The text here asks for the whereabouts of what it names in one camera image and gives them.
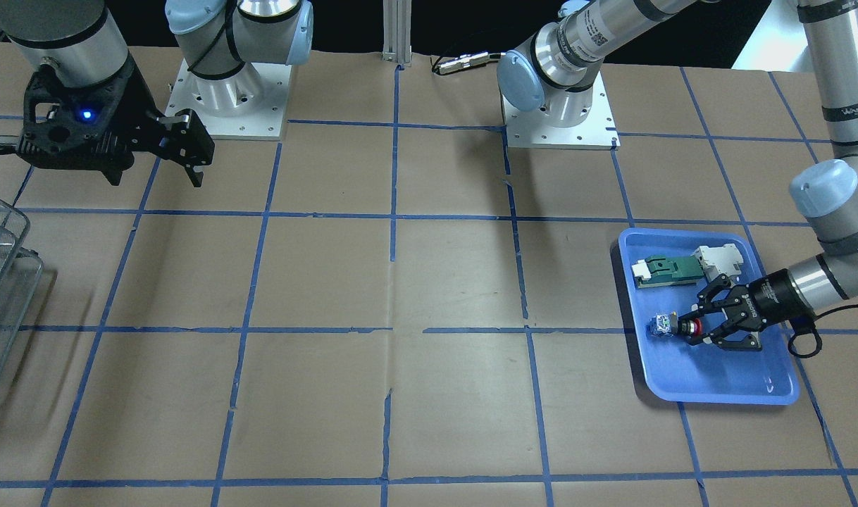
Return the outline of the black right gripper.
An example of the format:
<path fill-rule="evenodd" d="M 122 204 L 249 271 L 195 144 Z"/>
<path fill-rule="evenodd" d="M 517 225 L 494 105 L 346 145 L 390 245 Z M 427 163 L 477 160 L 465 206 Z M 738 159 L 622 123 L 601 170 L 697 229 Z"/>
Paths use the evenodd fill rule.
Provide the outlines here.
<path fill-rule="evenodd" d="M 99 171 L 117 186 L 134 153 L 143 151 L 181 165 L 200 187 L 216 150 L 193 109 L 166 116 L 156 107 L 132 56 L 107 80 L 78 89 L 43 63 L 27 84 L 23 106 L 17 155 L 39 169 Z"/>

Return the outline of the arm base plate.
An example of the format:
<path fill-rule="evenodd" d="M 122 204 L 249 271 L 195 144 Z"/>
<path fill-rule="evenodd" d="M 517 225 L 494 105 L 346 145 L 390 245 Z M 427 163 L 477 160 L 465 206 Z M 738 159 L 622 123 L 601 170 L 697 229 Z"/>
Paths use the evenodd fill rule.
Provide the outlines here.
<path fill-rule="evenodd" d="M 280 141 L 294 66 L 247 63 L 235 75 L 205 80 L 179 68 L 165 112 L 193 109 L 213 140 Z"/>
<path fill-rule="evenodd" d="M 620 141 L 602 75 L 574 97 L 559 95 L 545 107 L 520 111 L 501 97 L 507 144 L 525 149 L 610 150 Z"/>

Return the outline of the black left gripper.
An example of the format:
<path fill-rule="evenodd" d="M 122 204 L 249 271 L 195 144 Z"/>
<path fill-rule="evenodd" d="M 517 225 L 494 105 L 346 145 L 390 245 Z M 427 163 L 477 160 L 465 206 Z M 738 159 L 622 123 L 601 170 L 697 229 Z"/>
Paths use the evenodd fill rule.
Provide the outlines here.
<path fill-rule="evenodd" d="M 726 320 L 705 332 L 702 321 L 686 320 L 686 343 L 715 344 L 726 351 L 761 351 L 759 334 L 770 325 L 794 316 L 794 287 L 790 278 L 760 278 L 734 284 L 720 274 L 697 292 L 696 315 L 722 313 Z"/>

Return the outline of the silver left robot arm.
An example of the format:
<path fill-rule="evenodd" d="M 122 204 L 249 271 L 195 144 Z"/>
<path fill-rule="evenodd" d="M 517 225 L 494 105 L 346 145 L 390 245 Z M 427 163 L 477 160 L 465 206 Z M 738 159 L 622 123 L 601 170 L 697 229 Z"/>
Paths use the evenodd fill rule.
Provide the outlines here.
<path fill-rule="evenodd" d="M 606 56 L 689 5 L 586 2 L 500 57 L 499 90 L 518 110 L 549 110 L 554 100 L 590 89 Z M 797 334 L 812 334 L 820 349 L 814 321 L 858 296 L 858 1 L 800 1 L 796 10 L 834 157 L 803 170 L 789 192 L 822 252 L 753 282 L 734 284 L 719 274 L 697 293 L 690 312 L 656 315 L 650 329 L 657 336 L 753 349 L 754 341 L 735 342 L 732 334 L 758 334 L 788 321 Z"/>

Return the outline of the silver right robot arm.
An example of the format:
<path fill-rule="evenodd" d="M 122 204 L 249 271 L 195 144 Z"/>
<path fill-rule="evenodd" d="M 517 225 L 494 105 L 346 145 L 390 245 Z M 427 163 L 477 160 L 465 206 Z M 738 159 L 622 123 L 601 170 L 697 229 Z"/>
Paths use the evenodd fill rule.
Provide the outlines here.
<path fill-rule="evenodd" d="M 676 182 L 639 199 L 738 224 L 706 130 L 650 128 L 648 154 L 571 149 L 511 125 L 499 68 L 571 141 L 618 103 L 593 62 L 686 1 L 587 2 L 446 74 L 313 49 L 332 3 L 166 1 L 177 48 L 139 56 L 104 1 L 0 1 L 0 204 L 27 222 L 7 295 L 18 330 L 101 337 L 623 328 L 635 289 L 623 231 L 645 214 L 632 169 Z"/>

